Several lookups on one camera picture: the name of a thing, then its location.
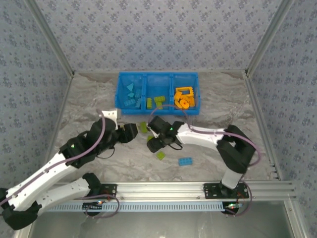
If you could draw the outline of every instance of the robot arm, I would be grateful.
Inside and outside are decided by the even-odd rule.
[[[227,170],[219,184],[219,189],[223,194],[230,194],[236,188],[239,180],[247,171],[255,152],[255,149],[247,142],[221,134],[231,132],[247,138],[234,125],[230,125],[226,129],[207,129],[195,126],[190,129],[188,124],[181,121],[175,121],[171,125],[156,116],[150,121],[148,128],[154,135],[154,138],[147,143],[149,150],[153,153],[165,146],[171,146],[173,143],[181,148],[183,144],[194,144],[217,150],[227,165]]]
[[[78,136],[68,140],[61,146],[53,158],[28,177],[25,181],[10,189],[0,188],[0,202],[12,196],[26,183],[33,181],[18,195],[12,196],[10,200],[2,204],[3,218],[14,229],[21,229],[32,223],[38,215],[53,206],[78,197],[96,195],[101,188],[98,178],[94,174],[85,174],[82,178],[65,186],[49,190],[61,178],[81,168],[84,164],[93,161],[103,151],[113,148],[116,143],[128,143],[138,133],[136,124],[125,124],[118,126],[117,110],[103,111],[106,130],[100,143],[87,155],[71,161],[66,159],[82,154],[93,146],[101,134],[102,119],[93,123],[89,131],[84,131]]]

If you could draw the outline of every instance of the patterned wallpaper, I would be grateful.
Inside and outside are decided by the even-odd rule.
[[[42,165],[68,82],[23,0],[1,0],[0,187]],[[0,237],[11,235],[0,219]]]
[[[75,71],[244,69],[281,0],[37,0]]]
[[[285,179],[295,180],[317,237],[317,2],[298,0],[256,69],[253,82]]]

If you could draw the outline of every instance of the blue plastic tray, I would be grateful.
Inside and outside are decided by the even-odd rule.
[[[135,104],[126,107],[124,102],[131,99],[127,86],[133,83],[132,92],[141,89],[141,106]],[[170,72],[121,72],[118,77],[115,94],[115,106],[120,108],[123,115],[150,114],[155,109],[154,97],[165,96],[163,105],[174,105],[174,94],[178,87],[193,87],[195,107],[186,110],[188,115],[199,115],[201,106],[199,79],[197,73],[170,73]],[[152,99],[152,109],[147,109],[146,100]],[[163,107],[155,115],[183,115],[181,110],[174,107]]]

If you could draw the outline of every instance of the green block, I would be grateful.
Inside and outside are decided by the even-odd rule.
[[[154,136],[149,135],[147,141],[151,140]]]
[[[152,99],[147,98],[147,109],[152,109]]]
[[[159,151],[159,152],[157,153],[157,157],[158,157],[159,160],[162,160],[162,159],[164,159],[165,154],[164,154],[163,152]]]
[[[142,133],[147,133],[148,132],[148,129],[147,129],[147,123],[146,122],[141,122],[140,123],[140,130]]]
[[[154,97],[154,102],[165,102],[165,96]]]
[[[163,107],[160,107],[160,108],[159,108],[159,106],[162,106],[162,102],[156,102],[156,105],[157,105],[157,108],[158,108],[159,110],[163,109]]]

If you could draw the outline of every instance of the teal triangle block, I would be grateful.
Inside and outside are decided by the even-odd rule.
[[[128,86],[127,86],[127,89],[129,89],[130,92],[132,92],[132,90],[133,90],[133,83],[131,83],[130,85],[128,85]]]

